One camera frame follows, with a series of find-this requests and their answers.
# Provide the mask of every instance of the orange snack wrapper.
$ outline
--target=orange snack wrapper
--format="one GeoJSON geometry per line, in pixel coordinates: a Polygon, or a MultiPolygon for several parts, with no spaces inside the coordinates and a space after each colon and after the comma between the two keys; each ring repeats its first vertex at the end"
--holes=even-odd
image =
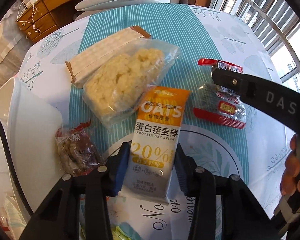
{"type": "Polygon", "coordinates": [[[145,94],[121,195],[169,202],[167,193],[189,94],[188,90],[167,87],[155,87],[145,94]]]}

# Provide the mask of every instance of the table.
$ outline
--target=table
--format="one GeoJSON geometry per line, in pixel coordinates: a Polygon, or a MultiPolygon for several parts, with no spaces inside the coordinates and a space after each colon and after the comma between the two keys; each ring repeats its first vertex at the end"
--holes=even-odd
{"type": "MultiPolygon", "coordinates": [[[[82,90],[71,85],[64,64],[95,42],[123,28],[140,25],[154,39],[178,45],[182,57],[161,85],[196,91],[210,81],[210,70],[197,65],[199,58],[222,59],[243,67],[244,73],[280,83],[270,57],[253,31],[239,18],[182,4],[143,4],[111,9],[71,23],[29,49],[18,76],[28,88],[56,107],[65,122],[96,124],[95,142],[100,151],[112,154],[130,141],[135,115],[115,125],[109,133],[83,103],[82,90]]],[[[197,165],[221,176],[239,174],[268,216],[280,198],[279,183],[293,132],[273,118],[246,106],[243,130],[195,118],[186,106],[179,142],[197,165]]],[[[194,199],[181,193],[175,173],[171,202],[162,206],[143,200],[117,197],[108,201],[110,220],[133,239],[187,239],[194,199]]],[[[221,232],[221,200],[217,197],[216,237],[221,232]]]]}
{"type": "Polygon", "coordinates": [[[82,0],[37,0],[35,3],[37,11],[33,17],[33,6],[31,6],[18,19],[17,24],[29,39],[38,42],[57,29],[73,22],[74,7],[80,1],[82,0]],[[32,28],[32,18],[40,33],[32,28]]]}

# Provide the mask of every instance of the paper-wrapped snack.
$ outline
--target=paper-wrapped snack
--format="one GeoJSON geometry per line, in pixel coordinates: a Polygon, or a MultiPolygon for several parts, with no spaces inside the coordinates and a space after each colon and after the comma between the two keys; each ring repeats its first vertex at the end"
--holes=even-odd
{"type": "Polygon", "coordinates": [[[89,77],[103,64],[105,64],[121,46],[136,40],[149,39],[151,36],[140,26],[122,29],[85,49],[70,62],[66,61],[72,76],[72,81],[77,88],[83,88],[89,77]]]}
{"type": "Polygon", "coordinates": [[[82,98],[109,129],[136,110],[142,95],[161,82],[178,54],[177,46],[164,41],[132,41],[85,83],[82,98]]]}

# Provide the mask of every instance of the rice cake package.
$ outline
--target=rice cake package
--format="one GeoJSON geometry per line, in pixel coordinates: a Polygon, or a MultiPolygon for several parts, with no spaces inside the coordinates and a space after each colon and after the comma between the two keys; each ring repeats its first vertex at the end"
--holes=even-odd
{"type": "Polygon", "coordinates": [[[133,114],[149,87],[160,84],[180,55],[165,41],[136,39],[115,51],[84,84],[82,99],[108,129],[133,114]]]}
{"type": "Polygon", "coordinates": [[[121,196],[168,203],[188,90],[155,87],[142,99],[121,196]]]}

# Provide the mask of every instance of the wrapped candy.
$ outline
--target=wrapped candy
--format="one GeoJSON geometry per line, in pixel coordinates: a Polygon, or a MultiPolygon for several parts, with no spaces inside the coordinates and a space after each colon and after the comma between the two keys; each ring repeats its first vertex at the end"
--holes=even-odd
{"type": "Polygon", "coordinates": [[[91,121],[80,123],[74,129],[60,128],[56,142],[61,165],[65,173],[80,176],[103,165],[105,160],[92,143],[89,136],[91,121]]]}
{"type": "MultiPolygon", "coordinates": [[[[242,73],[242,67],[220,60],[199,59],[198,65],[242,73]]],[[[221,125],[243,129],[246,122],[245,107],[239,95],[229,88],[204,82],[194,95],[194,115],[221,125]]]]}

